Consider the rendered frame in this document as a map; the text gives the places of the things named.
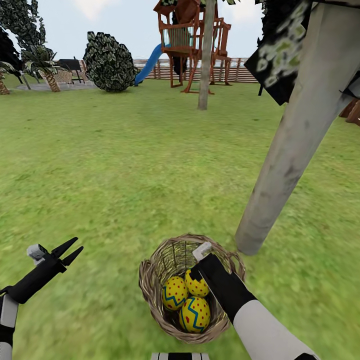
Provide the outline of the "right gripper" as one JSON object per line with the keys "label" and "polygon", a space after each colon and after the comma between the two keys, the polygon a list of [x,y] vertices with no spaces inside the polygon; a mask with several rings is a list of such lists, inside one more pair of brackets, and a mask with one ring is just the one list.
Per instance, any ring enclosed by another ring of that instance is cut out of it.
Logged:
{"label": "right gripper", "polygon": [[201,274],[199,273],[199,268],[201,268],[201,267],[200,267],[200,262],[197,263],[196,265],[194,264],[194,265],[192,266],[192,269],[190,270],[191,273],[189,273],[189,276],[190,276],[190,278],[191,278],[193,281],[194,281],[194,280],[197,280],[198,282],[200,282],[200,281],[203,279],[203,277],[202,277]]}

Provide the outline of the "wicker basket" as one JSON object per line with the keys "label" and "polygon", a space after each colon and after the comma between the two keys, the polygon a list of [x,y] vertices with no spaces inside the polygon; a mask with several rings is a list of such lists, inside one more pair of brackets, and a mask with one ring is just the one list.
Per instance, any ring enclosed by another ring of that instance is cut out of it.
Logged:
{"label": "wicker basket", "polygon": [[[225,264],[226,271],[231,275],[237,274],[236,264],[232,259],[234,256],[238,261],[238,276],[246,282],[246,265],[238,252],[230,252],[218,242],[206,235],[183,234],[179,237],[172,237],[163,241],[150,257],[140,263],[138,286],[141,289],[144,300],[149,304],[150,313],[161,329],[178,340],[188,344],[209,343],[218,339],[226,330],[233,325],[222,307],[217,303],[217,299],[210,291],[204,298],[211,308],[211,318],[208,327],[199,333],[191,333],[180,330],[179,322],[180,309],[170,312],[164,307],[162,292],[164,284],[173,276],[180,276],[184,279],[186,271],[190,268],[190,263],[199,263],[193,256],[194,249],[205,242],[211,242],[211,248],[207,253],[215,255],[222,264]],[[171,246],[171,257],[166,257],[165,249]],[[188,247],[189,246],[189,247]],[[181,249],[178,253],[176,250]],[[170,265],[170,262],[172,264]],[[170,320],[172,318],[173,322]]]}

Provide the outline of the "easter egg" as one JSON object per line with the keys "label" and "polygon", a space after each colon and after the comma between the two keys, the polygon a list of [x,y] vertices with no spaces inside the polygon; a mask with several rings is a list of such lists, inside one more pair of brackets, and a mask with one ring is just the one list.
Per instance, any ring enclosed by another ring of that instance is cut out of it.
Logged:
{"label": "easter egg", "polygon": [[204,281],[204,279],[197,281],[196,279],[193,281],[190,277],[192,265],[189,266],[189,269],[185,273],[185,280],[184,283],[190,293],[193,294],[193,296],[204,298],[207,294],[211,292],[208,285]]}
{"label": "easter egg", "polygon": [[179,310],[180,327],[192,334],[203,332],[211,321],[211,307],[204,297],[190,295]]}
{"label": "easter egg", "polygon": [[180,310],[184,303],[188,300],[190,293],[184,283],[184,279],[180,276],[173,276],[167,280],[163,285],[162,301],[164,307],[170,312]]}

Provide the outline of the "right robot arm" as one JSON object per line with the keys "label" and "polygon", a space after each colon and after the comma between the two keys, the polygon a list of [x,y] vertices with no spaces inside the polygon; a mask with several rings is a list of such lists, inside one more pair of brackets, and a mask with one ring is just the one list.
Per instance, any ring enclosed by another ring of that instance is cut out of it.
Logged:
{"label": "right robot arm", "polygon": [[192,256],[198,263],[192,266],[189,276],[193,281],[204,279],[251,360],[321,360],[248,291],[235,272],[229,274],[213,253],[207,253],[211,247],[212,243],[206,241],[194,248]]}

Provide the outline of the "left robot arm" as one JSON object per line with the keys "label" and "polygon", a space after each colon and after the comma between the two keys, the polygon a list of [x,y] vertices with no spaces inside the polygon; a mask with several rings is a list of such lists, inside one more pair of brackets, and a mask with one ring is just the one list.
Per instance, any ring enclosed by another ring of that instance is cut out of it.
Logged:
{"label": "left robot arm", "polygon": [[34,268],[14,286],[0,290],[0,360],[13,360],[13,335],[19,304],[25,304],[37,291],[44,287],[58,273],[63,274],[83,250],[79,247],[63,260],[59,258],[78,240],[74,237],[53,249],[51,253],[40,244],[34,244],[26,250],[33,259]]}

